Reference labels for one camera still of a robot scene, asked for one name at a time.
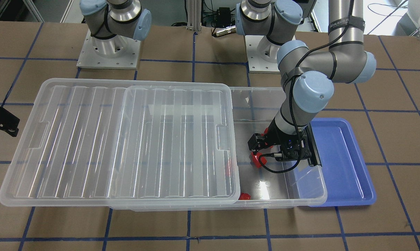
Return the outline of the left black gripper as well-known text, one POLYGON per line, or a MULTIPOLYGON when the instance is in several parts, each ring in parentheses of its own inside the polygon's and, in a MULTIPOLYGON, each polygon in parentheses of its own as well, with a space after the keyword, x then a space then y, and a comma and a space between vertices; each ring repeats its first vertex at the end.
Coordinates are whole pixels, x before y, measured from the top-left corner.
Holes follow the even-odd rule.
POLYGON ((251 152, 258 152, 266 148, 279 146, 278 152, 258 152, 258 159, 271 157, 276 161, 298 161, 309 159, 310 151, 305 128, 297 135, 287 135, 278 130, 276 124, 270 124, 266 135, 253 134, 248 140, 248 149, 251 152))

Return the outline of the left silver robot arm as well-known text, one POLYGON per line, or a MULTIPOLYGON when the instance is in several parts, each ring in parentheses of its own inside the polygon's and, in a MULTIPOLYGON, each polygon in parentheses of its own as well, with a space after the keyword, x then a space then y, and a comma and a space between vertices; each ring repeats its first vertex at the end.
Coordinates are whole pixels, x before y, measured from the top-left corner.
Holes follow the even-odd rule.
POLYGON ((264 133, 255 133, 248 148, 263 159, 263 149, 279 147, 271 156, 278 161, 308 159, 306 128, 334 95, 334 83, 368 81, 376 70, 374 55, 364 49, 363 1, 328 2, 328 43, 317 48, 294 40, 303 20, 301 6, 293 0, 243 0, 237 4, 236 31, 259 35, 278 47, 275 60, 285 101, 264 133))

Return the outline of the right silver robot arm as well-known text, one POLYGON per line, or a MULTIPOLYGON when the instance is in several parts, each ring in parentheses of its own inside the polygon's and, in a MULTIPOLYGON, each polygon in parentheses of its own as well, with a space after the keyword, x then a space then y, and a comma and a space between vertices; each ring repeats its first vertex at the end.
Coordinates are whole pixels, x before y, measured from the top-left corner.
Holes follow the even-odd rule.
MULTIPOLYGON (((152 25, 150 10, 139 0, 80 0, 79 8, 90 32, 88 41, 102 59, 122 57, 133 41, 147 38, 152 25)), ((13 84, 0 105, 0 130, 12 137, 19 132, 20 119, 4 108, 13 84)))

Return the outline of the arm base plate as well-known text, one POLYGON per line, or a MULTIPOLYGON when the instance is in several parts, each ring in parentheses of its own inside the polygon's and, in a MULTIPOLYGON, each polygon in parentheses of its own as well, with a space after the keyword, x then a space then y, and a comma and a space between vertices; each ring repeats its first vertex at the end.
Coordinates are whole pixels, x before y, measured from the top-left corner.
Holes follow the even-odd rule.
POLYGON ((137 70, 143 42, 116 35, 108 40, 91 36, 88 30, 78 56, 81 69, 137 70))
POLYGON ((277 52, 280 45, 260 35, 245 35, 248 70, 250 73, 278 74, 277 52))

